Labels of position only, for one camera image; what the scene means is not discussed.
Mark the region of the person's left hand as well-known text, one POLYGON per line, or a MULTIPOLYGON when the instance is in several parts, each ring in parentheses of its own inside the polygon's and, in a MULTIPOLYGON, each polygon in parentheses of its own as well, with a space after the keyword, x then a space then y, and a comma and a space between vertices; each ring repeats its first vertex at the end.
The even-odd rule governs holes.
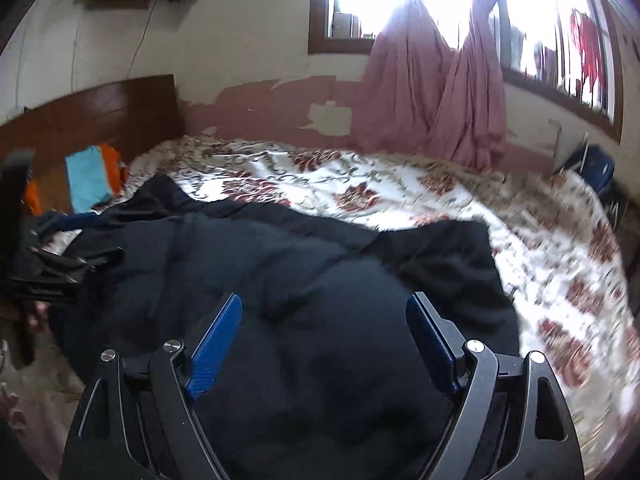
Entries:
POLYGON ((48 328, 48 312, 50 304, 36 301, 27 315, 27 326, 32 334, 43 332, 48 328))

